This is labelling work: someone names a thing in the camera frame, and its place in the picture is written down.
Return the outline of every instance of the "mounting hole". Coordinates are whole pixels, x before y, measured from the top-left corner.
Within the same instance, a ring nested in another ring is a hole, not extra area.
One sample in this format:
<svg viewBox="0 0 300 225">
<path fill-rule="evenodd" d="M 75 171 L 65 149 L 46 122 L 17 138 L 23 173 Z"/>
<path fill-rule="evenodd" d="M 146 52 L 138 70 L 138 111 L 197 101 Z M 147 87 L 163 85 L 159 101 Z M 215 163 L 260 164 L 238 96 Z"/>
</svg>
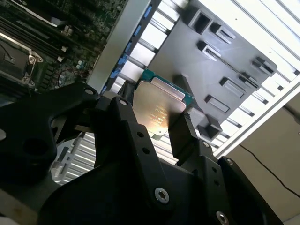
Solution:
<svg viewBox="0 0 300 225">
<path fill-rule="evenodd" d="M 143 153 L 145 153 L 147 155 L 150 154 L 150 150 L 147 148 L 143 148 L 142 151 L 143 151 Z"/>
<path fill-rule="evenodd" d="M 128 105 L 128 103 L 127 103 L 126 101 L 124 101 L 123 99 L 120 100 L 120 103 L 121 103 L 122 105 Z"/>
<path fill-rule="evenodd" d="M 141 132 L 137 132 L 137 135 L 138 135 L 139 137 L 144 137 L 144 134 L 141 133 Z"/>
<path fill-rule="evenodd" d="M 219 183 L 217 180 L 215 180 L 214 183 L 215 183 L 215 185 L 217 185 L 218 187 L 220 186 L 220 183 Z"/>
<path fill-rule="evenodd" d="M 24 142 L 23 150 L 32 156 L 42 156 L 49 150 L 49 147 L 44 140 L 31 138 Z"/>
<path fill-rule="evenodd" d="M 89 95 L 93 95 L 94 94 L 94 92 L 92 90 L 90 90 L 90 89 L 86 89 L 85 93 L 87 93 Z"/>
</svg>

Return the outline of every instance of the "rectangular slot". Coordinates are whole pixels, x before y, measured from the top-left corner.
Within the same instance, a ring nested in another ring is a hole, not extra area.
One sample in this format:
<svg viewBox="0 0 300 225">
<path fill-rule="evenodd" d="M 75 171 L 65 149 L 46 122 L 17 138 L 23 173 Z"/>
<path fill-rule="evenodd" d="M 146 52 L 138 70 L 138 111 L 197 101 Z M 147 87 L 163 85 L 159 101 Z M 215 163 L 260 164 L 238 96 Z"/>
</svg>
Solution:
<svg viewBox="0 0 300 225">
<path fill-rule="evenodd" d="M 210 18 L 208 18 L 203 13 L 200 13 L 199 17 L 195 23 L 195 31 L 198 34 L 203 34 L 205 32 L 205 30 L 208 28 L 210 22 L 211 22 Z"/>
<path fill-rule="evenodd" d="M 224 113 L 228 112 L 228 110 L 230 109 L 224 103 L 220 102 L 219 100 L 217 100 L 216 98 L 214 98 L 211 95 L 208 95 L 206 97 L 205 102 L 213 105 L 214 107 L 216 107 L 217 109 L 221 110 Z"/>
<path fill-rule="evenodd" d="M 227 90 L 229 90 L 232 94 L 234 94 L 236 97 L 241 98 L 245 94 L 245 90 L 239 87 L 237 84 L 229 80 L 228 78 L 224 77 L 220 85 L 225 87 Z"/>
<path fill-rule="evenodd" d="M 250 88 L 254 88 L 254 89 L 259 88 L 258 84 L 256 83 L 256 79 L 254 79 L 253 77 L 251 77 L 249 74 L 245 72 L 239 75 L 239 80 L 242 81 L 245 85 L 247 85 Z"/>
<path fill-rule="evenodd" d="M 203 52 L 209 59 L 216 62 L 219 58 L 221 58 L 221 54 L 204 41 L 200 41 L 197 46 L 198 49 Z"/>
<path fill-rule="evenodd" d="M 213 23 L 210 26 L 211 32 L 213 32 L 218 38 L 220 38 L 224 43 L 231 44 L 232 41 L 236 38 L 234 34 L 232 34 L 228 29 L 226 29 L 224 26 Z"/>
<path fill-rule="evenodd" d="M 261 70 L 263 73 L 267 74 L 268 76 L 272 76 L 276 68 L 271 68 L 271 65 L 264 59 L 257 57 L 253 62 L 252 66 Z"/>
</svg>

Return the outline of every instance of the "white wall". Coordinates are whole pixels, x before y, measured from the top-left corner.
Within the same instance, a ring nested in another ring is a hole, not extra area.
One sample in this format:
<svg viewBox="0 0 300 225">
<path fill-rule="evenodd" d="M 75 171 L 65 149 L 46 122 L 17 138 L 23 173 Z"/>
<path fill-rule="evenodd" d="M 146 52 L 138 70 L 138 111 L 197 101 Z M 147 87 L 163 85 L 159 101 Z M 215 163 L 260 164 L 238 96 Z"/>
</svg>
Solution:
<svg viewBox="0 0 300 225">
<path fill-rule="evenodd" d="M 300 225 L 300 214 L 285 221 L 285 225 Z"/>
</svg>

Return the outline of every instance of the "green circuit board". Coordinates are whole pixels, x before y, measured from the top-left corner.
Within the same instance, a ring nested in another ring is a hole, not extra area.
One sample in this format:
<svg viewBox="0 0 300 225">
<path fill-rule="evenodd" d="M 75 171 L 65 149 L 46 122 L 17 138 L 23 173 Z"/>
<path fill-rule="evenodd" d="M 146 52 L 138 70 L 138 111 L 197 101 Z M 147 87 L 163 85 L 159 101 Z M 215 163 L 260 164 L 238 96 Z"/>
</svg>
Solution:
<svg viewBox="0 0 300 225">
<path fill-rule="evenodd" d="M 84 82 L 126 0 L 0 0 L 0 33 L 35 51 L 38 92 Z M 9 41 L 0 34 L 0 39 Z"/>
</svg>

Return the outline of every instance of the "electronic components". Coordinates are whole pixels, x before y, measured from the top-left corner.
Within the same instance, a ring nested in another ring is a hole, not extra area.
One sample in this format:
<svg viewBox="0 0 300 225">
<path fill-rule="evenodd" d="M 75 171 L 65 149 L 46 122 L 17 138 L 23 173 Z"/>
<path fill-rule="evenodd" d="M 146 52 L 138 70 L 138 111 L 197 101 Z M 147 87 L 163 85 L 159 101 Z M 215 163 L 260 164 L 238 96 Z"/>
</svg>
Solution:
<svg viewBox="0 0 300 225">
<path fill-rule="evenodd" d="M 1 75 L 36 92 L 85 82 L 124 5 L 125 0 L 0 2 L 0 43 L 8 51 L 0 47 Z"/>
</svg>

